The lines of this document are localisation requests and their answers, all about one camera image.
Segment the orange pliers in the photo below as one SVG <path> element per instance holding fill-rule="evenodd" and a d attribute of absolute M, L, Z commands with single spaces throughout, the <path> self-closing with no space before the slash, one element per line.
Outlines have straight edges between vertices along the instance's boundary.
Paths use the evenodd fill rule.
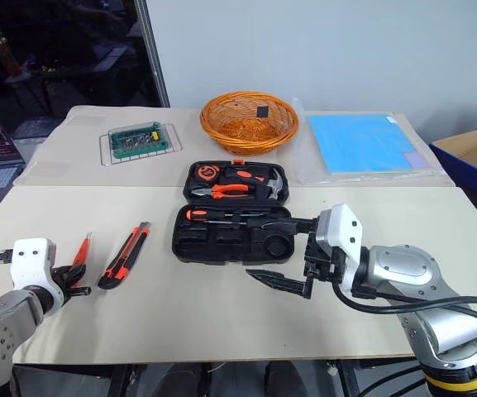
<path fill-rule="evenodd" d="M 210 189 L 195 189 L 192 194 L 197 196 L 210 195 L 213 199 L 233 199 L 248 196 L 248 194 L 226 194 L 226 192 L 250 192 L 250 187 L 246 184 L 215 184 Z"/>

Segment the tool case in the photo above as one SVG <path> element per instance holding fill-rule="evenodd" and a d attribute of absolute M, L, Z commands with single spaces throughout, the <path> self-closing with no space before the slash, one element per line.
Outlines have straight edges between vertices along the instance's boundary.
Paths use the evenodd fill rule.
<path fill-rule="evenodd" d="M 261 226 L 291 218 L 284 207 L 288 180 L 280 165 L 198 161 L 188 170 L 183 193 L 188 205 L 179 210 L 172 238 L 181 261 L 259 265 L 284 263 L 293 254 L 293 234 Z"/>

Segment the hammer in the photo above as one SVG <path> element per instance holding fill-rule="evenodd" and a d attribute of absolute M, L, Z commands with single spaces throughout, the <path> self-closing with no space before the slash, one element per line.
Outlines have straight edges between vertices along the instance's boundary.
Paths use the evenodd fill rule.
<path fill-rule="evenodd" d="M 283 182 L 282 182 L 282 176 L 280 176 L 279 172 L 274 169 L 274 174 L 275 174 L 275 179 L 270 179 L 268 181 L 268 187 L 271 188 L 271 194 L 268 197 L 268 199 L 278 199 L 279 198 L 279 192 L 282 189 Z"/>

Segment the blue folder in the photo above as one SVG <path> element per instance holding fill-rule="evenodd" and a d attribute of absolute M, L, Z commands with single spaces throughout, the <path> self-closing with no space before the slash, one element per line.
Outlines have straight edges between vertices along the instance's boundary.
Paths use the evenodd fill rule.
<path fill-rule="evenodd" d="M 391 116 L 316 115 L 308 120 L 330 172 L 424 168 L 423 158 Z"/>

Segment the small black object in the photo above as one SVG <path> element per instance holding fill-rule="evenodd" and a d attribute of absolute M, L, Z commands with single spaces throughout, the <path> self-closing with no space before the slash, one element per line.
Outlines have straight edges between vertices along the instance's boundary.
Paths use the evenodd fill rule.
<path fill-rule="evenodd" d="M 0 262 L 1 263 L 11 263 L 12 262 L 12 253 L 14 250 L 4 250 L 0 252 Z"/>
<path fill-rule="evenodd" d="M 256 107 L 256 116 L 261 118 L 266 118 L 270 114 L 269 106 L 257 106 Z"/>

